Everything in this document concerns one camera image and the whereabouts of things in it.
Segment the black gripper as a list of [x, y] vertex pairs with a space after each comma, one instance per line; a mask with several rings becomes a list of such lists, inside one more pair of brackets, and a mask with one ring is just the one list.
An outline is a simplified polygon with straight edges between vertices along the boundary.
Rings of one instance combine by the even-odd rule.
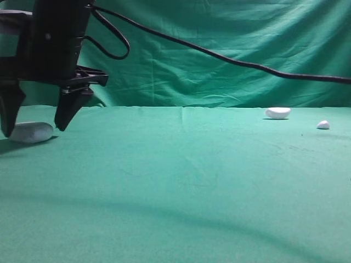
[[68, 90], [75, 85], [106, 85], [105, 72], [78, 65], [93, 8], [94, 1], [35, 1], [31, 12], [1, 10], [1, 33], [19, 37], [16, 54], [1, 58], [1, 131], [6, 138], [26, 98], [20, 81], [64, 88], [54, 117], [60, 131], [94, 94], [91, 88]]

